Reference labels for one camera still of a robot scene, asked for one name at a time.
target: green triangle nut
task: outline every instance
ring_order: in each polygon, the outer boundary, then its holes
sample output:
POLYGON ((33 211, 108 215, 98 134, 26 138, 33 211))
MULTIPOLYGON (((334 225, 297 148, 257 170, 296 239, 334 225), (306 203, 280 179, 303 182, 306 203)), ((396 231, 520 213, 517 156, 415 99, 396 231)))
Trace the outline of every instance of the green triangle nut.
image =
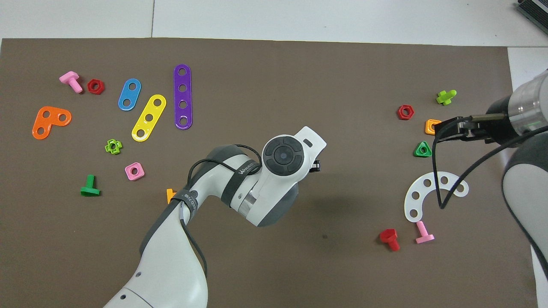
POLYGON ((430 157, 430 156, 432 156, 432 150, 430 150, 430 146, 428 145, 428 143, 426 141, 422 141, 416 147, 415 152, 413 152, 413 156, 415 156, 415 157, 430 157))

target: circular button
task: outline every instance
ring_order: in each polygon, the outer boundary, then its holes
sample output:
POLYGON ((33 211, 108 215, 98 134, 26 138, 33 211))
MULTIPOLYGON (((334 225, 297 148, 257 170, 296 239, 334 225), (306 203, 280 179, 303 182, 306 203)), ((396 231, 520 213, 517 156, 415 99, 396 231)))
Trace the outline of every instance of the circular button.
POLYGON ((287 165, 293 160, 293 150, 288 146, 281 146, 274 151, 274 160, 282 165, 287 165))

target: lime green cross bolt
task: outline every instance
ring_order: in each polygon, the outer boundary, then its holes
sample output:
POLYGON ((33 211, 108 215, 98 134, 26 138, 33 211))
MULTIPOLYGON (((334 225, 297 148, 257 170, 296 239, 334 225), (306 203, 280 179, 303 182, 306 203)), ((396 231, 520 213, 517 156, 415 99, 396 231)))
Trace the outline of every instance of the lime green cross bolt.
POLYGON ((88 174, 88 178, 85 181, 85 187, 80 188, 80 194, 86 197, 98 196, 101 192, 98 189, 93 188, 93 182, 95 181, 95 175, 88 174))
POLYGON ((456 90, 451 90, 449 92, 441 91, 438 93, 438 98, 436 101, 438 104, 443 104, 443 106, 447 106, 451 104, 451 99, 455 97, 456 90))

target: pink square nut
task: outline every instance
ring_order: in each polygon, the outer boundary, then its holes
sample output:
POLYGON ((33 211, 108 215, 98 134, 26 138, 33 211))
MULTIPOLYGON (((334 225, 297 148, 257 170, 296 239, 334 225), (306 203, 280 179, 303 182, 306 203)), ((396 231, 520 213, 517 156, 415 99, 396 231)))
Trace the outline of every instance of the pink square nut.
POLYGON ((125 168, 125 174, 128 176, 130 181, 135 181, 142 178, 145 175, 145 171, 142 169, 140 163, 133 163, 125 168))

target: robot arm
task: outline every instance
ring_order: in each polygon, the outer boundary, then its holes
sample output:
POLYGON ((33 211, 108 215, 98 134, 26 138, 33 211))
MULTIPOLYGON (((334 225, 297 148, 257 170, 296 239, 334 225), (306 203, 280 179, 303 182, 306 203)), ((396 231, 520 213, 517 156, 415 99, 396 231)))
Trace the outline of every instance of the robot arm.
POLYGON ((236 145, 215 148, 148 231, 135 274, 105 307, 206 307, 206 277, 182 224, 208 196, 255 226, 277 222, 293 205, 297 182, 319 166, 315 159, 326 145, 308 127, 277 136, 262 151, 263 168, 236 145))
POLYGON ((548 133, 542 132, 548 129, 548 70, 493 103, 485 115, 470 118, 450 125, 457 117, 435 125, 436 138, 519 147, 505 168, 503 195, 548 277, 548 133), (533 132, 541 133, 512 144, 515 138, 533 132))

